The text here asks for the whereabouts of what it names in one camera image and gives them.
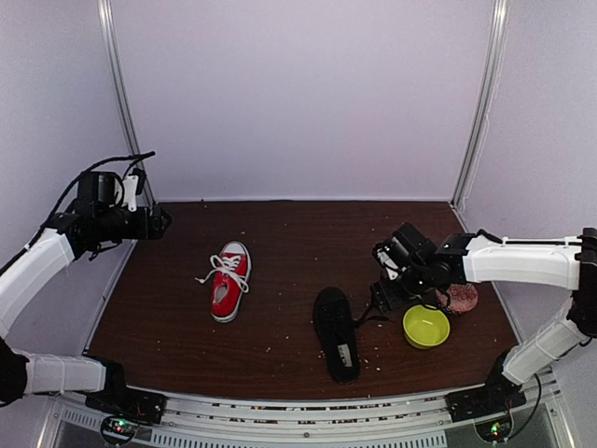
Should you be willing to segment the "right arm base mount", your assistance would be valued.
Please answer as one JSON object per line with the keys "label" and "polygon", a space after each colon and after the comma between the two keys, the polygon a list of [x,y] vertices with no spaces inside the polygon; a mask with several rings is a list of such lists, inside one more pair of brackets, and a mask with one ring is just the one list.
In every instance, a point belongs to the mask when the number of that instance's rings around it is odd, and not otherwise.
{"label": "right arm base mount", "polygon": [[492,444],[506,442],[514,434],[512,411],[527,402],[521,386],[503,375],[506,356],[504,352],[497,358],[483,385],[446,396],[451,421],[473,420],[477,435]]}

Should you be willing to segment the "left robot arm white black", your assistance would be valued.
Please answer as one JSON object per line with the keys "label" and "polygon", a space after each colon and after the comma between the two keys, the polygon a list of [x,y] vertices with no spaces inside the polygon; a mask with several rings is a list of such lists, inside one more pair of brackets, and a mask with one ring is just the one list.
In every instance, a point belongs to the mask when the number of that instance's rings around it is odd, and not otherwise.
{"label": "left robot arm white black", "polygon": [[[95,259],[125,241],[159,240],[172,225],[157,204],[141,206],[146,174],[134,169],[86,170],[70,184],[76,197],[65,211],[53,210],[1,269],[1,335],[6,337],[30,301],[58,273],[84,255]],[[121,365],[92,357],[40,355],[1,344],[1,403],[26,395],[77,392],[98,397],[114,414],[127,413],[134,395]]]}

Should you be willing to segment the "upturned shoe orange sole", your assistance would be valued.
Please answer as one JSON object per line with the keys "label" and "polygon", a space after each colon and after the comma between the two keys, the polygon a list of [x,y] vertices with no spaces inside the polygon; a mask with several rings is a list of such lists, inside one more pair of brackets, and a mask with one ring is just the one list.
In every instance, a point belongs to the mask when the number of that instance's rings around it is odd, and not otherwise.
{"label": "upturned shoe orange sole", "polygon": [[325,287],[314,301],[314,330],[324,352],[328,373],[340,385],[354,383],[360,375],[355,331],[371,320],[389,320],[383,315],[369,316],[373,308],[370,305],[358,319],[353,320],[349,300],[337,287]]}

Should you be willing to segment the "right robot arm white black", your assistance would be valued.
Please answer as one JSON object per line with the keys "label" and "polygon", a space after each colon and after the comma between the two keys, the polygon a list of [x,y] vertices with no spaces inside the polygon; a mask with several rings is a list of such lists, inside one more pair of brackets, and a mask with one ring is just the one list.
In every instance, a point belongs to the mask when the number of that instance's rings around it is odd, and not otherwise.
{"label": "right robot arm white black", "polygon": [[484,411],[499,411],[514,387],[596,336],[596,230],[561,239],[500,238],[485,230],[457,233],[435,245],[405,222],[374,246],[385,276],[371,300],[388,314],[401,304],[453,285],[513,282],[559,287],[570,299],[533,337],[498,358],[478,394]]}

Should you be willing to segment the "red canvas sneaker white laces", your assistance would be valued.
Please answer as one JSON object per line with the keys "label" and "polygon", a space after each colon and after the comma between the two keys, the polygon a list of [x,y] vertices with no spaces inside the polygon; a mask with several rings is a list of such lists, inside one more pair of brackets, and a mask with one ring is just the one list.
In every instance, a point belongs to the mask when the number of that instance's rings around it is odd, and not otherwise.
{"label": "red canvas sneaker white laces", "polygon": [[236,318],[242,298],[250,290],[251,256],[242,242],[231,241],[219,253],[211,255],[209,262],[211,270],[194,280],[202,285],[213,281],[211,316],[216,322],[227,324]]}

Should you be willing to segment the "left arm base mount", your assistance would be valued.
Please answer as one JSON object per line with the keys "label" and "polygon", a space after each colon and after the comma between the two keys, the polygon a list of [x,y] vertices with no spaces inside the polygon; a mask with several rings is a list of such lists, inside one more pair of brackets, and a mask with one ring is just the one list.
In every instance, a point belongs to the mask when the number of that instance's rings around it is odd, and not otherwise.
{"label": "left arm base mount", "polygon": [[159,425],[167,398],[155,392],[129,387],[124,368],[117,362],[94,357],[105,367],[104,388],[84,393],[87,408],[105,413],[99,433],[111,447],[131,442],[142,427]]}

